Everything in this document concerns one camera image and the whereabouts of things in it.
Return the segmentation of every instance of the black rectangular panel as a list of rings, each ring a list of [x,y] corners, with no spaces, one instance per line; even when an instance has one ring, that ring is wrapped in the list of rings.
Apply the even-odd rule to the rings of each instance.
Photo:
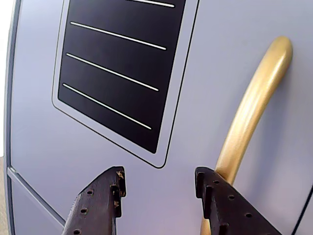
[[[162,3],[71,0],[58,91],[62,102],[152,153],[185,0]]]

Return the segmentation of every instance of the gold handle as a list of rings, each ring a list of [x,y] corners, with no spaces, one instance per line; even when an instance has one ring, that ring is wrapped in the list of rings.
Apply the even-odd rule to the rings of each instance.
[[[256,125],[285,75],[292,58],[291,41],[284,36],[269,46],[239,105],[222,147],[215,171],[231,185]],[[202,220],[201,235],[210,235],[209,221]]]

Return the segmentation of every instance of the curved edge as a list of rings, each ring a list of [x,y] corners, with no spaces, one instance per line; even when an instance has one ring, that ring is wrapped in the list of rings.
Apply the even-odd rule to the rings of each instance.
[[[8,46],[6,55],[6,76],[5,76],[5,95],[4,95],[4,190],[6,199],[6,213],[9,234],[15,235],[11,179],[7,175],[7,168],[11,166],[11,98],[12,98],[12,80],[13,64],[15,53],[15,42],[17,27],[20,15],[21,0],[14,0],[12,8],[11,25],[8,36]]]

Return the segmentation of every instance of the white background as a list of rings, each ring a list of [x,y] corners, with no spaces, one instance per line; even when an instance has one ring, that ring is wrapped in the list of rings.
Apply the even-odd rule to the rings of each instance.
[[[3,111],[6,51],[13,0],[0,0],[0,157],[3,156]]]

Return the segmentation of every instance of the white stripe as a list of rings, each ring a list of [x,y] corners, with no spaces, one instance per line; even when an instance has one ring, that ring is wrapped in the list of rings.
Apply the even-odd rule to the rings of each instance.
[[[171,7],[171,8],[175,7],[175,5],[173,5],[173,4],[163,3],[163,2],[159,2],[159,1],[148,1],[148,0],[130,0],[130,1],[139,1],[139,2],[144,2],[144,3],[154,4],[154,5],[167,6],[167,7]]]
[[[91,27],[91,26],[88,26],[88,25],[85,25],[85,24],[76,23],[76,22],[71,22],[70,24],[76,25],[76,26],[80,26],[80,27],[83,27],[83,28],[87,28],[87,29],[91,29],[91,30],[94,30],[94,31],[98,31],[98,32],[101,32],[101,33],[106,33],[106,34],[109,34],[109,35],[112,35],[112,36],[116,36],[116,37],[119,37],[119,38],[127,39],[127,40],[130,40],[130,41],[133,41],[133,42],[137,42],[137,43],[141,43],[141,44],[147,45],[147,46],[155,47],[155,48],[158,48],[158,49],[161,49],[161,50],[166,50],[166,47],[161,47],[161,46],[158,46],[158,45],[155,45],[155,44],[152,44],[152,43],[141,41],[141,40],[138,40],[138,39],[135,39],[135,38],[126,37],[126,36],[123,36],[123,35],[120,35],[120,34],[117,34],[117,33],[112,33],[112,32],[105,31],[105,30],[102,30],[102,29],[99,29],[99,28],[95,28],[95,27]]]
[[[92,63],[92,62],[90,62],[90,61],[88,61],[88,60],[84,60],[84,59],[82,59],[82,58],[80,58],[80,57],[77,57],[77,56],[72,55],[72,54],[69,54],[69,53],[67,53],[67,56],[72,57],[72,58],[74,58],[74,59],[76,59],[76,60],[79,60],[79,61],[81,61],[81,62],[84,62],[84,63],[86,63],[86,64],[95,66],[96,68],[99,68],[99,69],[101,69],[101,70],[110,72],[110,73],[112,73],[112,74],[114,74],[114,75],[120,76],[120,77],[125,78],[125,79],[127,79],[127,80],[129,80],[129,81],[135,82],[135,83],[137,83],[137,84],[139,84],[139,85],[142,85],[142,86],[144,86],[144,87],[150,88],[150,89],[152,89],[152,90],[158,92],[158,89],[157,89],[157,88],[154,88],[154,87],[152,87],[152,86],[149,86],[149,85],[147,85],[147,84],[144,84],[144,83],[142,83],[142,82],[139,82],[139,81],[137,81],[137,80],[134,80],[134,79],[132,79],[132,78],[130,78],[130,77],[124,76],[124,75],[122,75],[122,74],[120,74],[120,73],[114,72],[114,71],[112,71],[112,70],[110,70],[110,69],[107,69],[107,68],[105,68],[105,67],[102,67],[102,66],[100,66],[100,65],[94,64],[94,63]]]
[[[120,114],[121,116],[123,116],[123,117],[125,117],[125,118],[128,118],[129,120],[132,120],[133,122],[136,122],[137,124],[142,125],[142,126],[148,128],[149,130],[151,130],[151,127],[149,127],[149,126],[147,126],[147,125],[141,123],[140,121],[137,121],[137,120],[135,120],[135,119],[133,119],[133,118],[127,116],[126,114],[123,114],[123,113],[121,113],[121,112],[115,110],[114,108],[111,108],[110,106],[108,106],[108,105],[106,105],[106,104],[101,103],[100,101],[98,101],[98,100],[96,100],[96,99],[90,97],[89,95],[86,95],[86,94],[84,94],[84,93],[82,93],[82,92],[76,90],[75,88],[73,88],[73,87],[71,87],[71,86],[69,86],[69,85],[67,85],[67,84],[65,84],[65,83],[63,83],[62,85],[63,85],[64,87],[66,87],[66,88],[68,88],[68,89],[70,89],[70,90],[72,90],[72,91],[74,91],[74,92],[76,92],[76,93],[82,95],[83,97],[85,97],[85,98],[87,98],[87,99],[90,99],[91,101],[93,101],[93,102],[95,102],[95,103],[97,103],[97,104],[99,104],[99,105],[101,105],[101,106],[103,106],[103,107],[105,107],[105,108],[107,108],[107,109],[110,109],[111,111],[113,111],[113,112],[115,112],[115,113],[117,113],[117,114]]]

